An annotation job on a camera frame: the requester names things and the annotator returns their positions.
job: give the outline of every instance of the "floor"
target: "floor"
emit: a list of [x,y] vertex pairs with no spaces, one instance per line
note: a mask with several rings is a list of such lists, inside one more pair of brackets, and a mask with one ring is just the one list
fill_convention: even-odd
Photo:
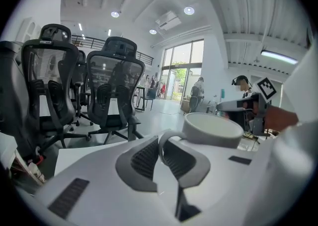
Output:
[[[136,111],[136,117],[141,121],[138,125],[137,130],[142,135],[149,135],[151,133],[158,133],[166,129],[181,131],[184,122],[184,112],[180,110],[180,104],[171,101],[156,99],[153,103],[153,108],[150,110],[151,102],[149,101],[148,106],[144,112]],[[205,108],[198,109],[201,112],[205,111]],[[80,118],[80,126],[75,127],[73,133],[87,134],[89,131],[98,130],[98,125],[89,125],[89,121]],[[120,131],[123,135],[127,135],[127,129]],[[65,143],[68,148],[83,148],[99,146],[104,143],[107,134],[92,135],[89,142],[85,138],[80,139],[66,139]],[[123,141],[124,139],[118,136],[112,136],[108,144]],[[62,148],[61,142],[57,142],[55,145],[48,148],[45,152],[46,159],[39,165],[39,169],[45,175],[46,179],[54,176],[55,165],[59,153],[59,149]],[[242,139],[238,149],[247,151],[256,151],[258,144],[249,139]]]

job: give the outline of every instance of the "tree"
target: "tree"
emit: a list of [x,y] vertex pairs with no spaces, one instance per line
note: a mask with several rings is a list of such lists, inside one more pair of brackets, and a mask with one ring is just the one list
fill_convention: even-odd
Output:
[[[186,64],[186,62],[173,62],[173,65],[181,65],[181,64]],[[187,69],[174,69],[175,70],[175,76],[177,79],[180,80],[180,84],[184,86],[185,82],[185,75],[187,73]]]

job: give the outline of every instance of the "railing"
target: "railing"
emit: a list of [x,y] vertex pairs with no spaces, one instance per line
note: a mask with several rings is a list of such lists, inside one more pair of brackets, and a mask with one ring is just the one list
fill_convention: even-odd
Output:
[[[104,40],[91,38],[91,37],[85,37],[85,40],[84,40],[82,36],[72,35],[72,43],[78,47],[85,47],[85,48],[90,48],[90,49],[101,50],[103,48],[105,42],[106,41],[104,41]],[[136,53],[136,58],[143,61],[147,65],[153,64],[152,57],[145,55],[139,51],[137,51],[137,53]]]

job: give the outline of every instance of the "recessed light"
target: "recessed light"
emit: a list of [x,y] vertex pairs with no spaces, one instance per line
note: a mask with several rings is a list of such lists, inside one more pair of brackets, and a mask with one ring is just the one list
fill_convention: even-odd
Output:
[[192,8],[192,7],[190,7],[190,6],[184,8],[183,11],[184,11],[184,13],[187,14],[187,15],[192,15],[192,14],[194,14],[194,8]]
[[287,56],[284,56],[275,52],[267,51],[267,50],[262,50],[261,55],[265,57],[275,58],[277,60],[281,60],[292,65],[295,65],[296,63],[298,63],[298,61],[294,58],[287,57]]
[[116,12],[116,11],[113,11],[113,12],[111,13],[111,15],[112,15],[113,17],[119,17],[119,13]]

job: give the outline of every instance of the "white shirt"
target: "white shirt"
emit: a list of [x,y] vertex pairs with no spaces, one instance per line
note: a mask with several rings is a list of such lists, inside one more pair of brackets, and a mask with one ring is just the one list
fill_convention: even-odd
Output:
[[193,86],[196,86],[197,88],[200,89],[199,96],[202,97],[204,95],[204,83],[203,83],[203,81],[199,80],[199,81],[195,82]]

